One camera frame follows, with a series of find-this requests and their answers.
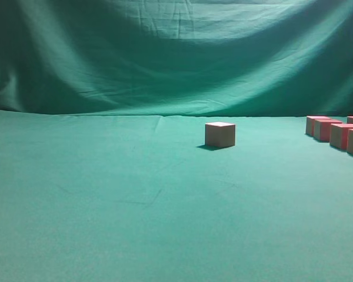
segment green tablecloth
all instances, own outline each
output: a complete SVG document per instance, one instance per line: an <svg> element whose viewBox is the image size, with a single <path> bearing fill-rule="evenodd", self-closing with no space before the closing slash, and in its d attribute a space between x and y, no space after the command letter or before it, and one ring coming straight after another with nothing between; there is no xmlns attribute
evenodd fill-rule
<svg viewBox="0 0 353 282"><path fill-rule="evenodd" d="M304 130L0 112L0 282L353 281L353 157Z"/></svg>

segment green fabric surface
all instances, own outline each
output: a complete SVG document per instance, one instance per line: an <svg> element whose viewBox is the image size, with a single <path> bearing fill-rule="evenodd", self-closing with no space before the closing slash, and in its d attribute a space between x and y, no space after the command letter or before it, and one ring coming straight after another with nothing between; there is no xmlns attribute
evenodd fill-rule
<svg viewBox="0 0 353 282"><path fill-rule="evenodd" d="M0 282L353 281L353 157L304 131L0 111Z"/></svg>
<svg viewBox="0 0 353 282"><path fill-rule="evenodd" d="M0 0L0 109L353 114L353 0Z"/></svg>

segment green cloth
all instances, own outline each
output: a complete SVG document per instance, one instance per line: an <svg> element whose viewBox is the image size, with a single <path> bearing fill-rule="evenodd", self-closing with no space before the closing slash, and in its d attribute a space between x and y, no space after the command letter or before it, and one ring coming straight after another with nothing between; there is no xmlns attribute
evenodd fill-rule
<svg viewBox="0 0 353 282"><path fill-rule="evenodd" d="M0 112L0 282L353 282L353 157L304 131Z"/></svg>
<svg viewBox="0 0 353 282"><path fill-rule="evenodd" d="M0 0L0 109L353 114L353 0Z"/></svg>

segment green backdrop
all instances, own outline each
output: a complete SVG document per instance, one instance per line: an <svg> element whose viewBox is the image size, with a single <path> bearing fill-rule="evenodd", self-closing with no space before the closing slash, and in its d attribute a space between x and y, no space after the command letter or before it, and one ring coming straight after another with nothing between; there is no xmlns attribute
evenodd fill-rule
<svg viewBox="0 0 353 282"><path fill-rule="evenodd" d="M0 109L353 113L353 0L0 0Z"/></svg>

